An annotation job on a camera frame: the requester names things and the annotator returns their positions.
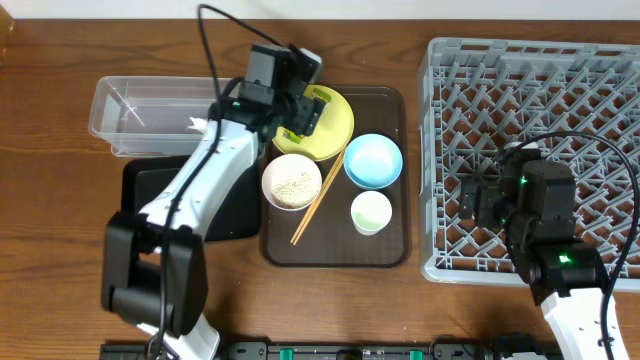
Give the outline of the green orange snack wrapper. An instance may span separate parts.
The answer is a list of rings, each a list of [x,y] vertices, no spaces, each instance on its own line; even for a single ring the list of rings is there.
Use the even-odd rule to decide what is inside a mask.
[[[293,108],[285,116],[281,127],[285,138],[299,143],[302,138],[313,134],[319,118],[331,101],[331,95],[324,87],[309,85],[303,95],[289,94],[287,101]]]

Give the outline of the white bowl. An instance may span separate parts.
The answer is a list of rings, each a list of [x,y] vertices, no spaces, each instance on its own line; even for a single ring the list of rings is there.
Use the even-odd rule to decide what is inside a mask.
[[[274,158],[264,169],[261,187],[266,200],[285,211],[308,207],[320,194],[322,175],[310,158],[286,154]]]

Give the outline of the pile of rice grains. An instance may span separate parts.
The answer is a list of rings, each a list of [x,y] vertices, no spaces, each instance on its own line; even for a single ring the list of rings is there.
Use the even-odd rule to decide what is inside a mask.
[[[318,184],[309,173],[303,172],[283,180],[272,187],[275,203],[286,209],[296,209],[313,201],[318,192]]]

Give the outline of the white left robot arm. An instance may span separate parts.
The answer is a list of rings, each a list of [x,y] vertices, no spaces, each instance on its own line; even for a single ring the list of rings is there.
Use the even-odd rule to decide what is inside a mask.
[[[326,104],[304,92],[321,68],[307,49],[253,45],[245,77],[232,86],[237,95],[214,88],[202,140],[172,181],[140,212],[107,223],[101,304],[150,327],[144,358],[214,358],[220,337],[203,314],[206,234],[278,128],[313,133]]]

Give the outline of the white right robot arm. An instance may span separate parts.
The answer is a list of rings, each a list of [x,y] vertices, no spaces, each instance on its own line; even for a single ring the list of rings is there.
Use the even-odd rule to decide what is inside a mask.
[[[464,178],[459,215],[501,230],[566,359],[625,359],[613,279],[596,248],[575,234],[576,181],[569,166],[525,148],[501,154],[498,180]]]

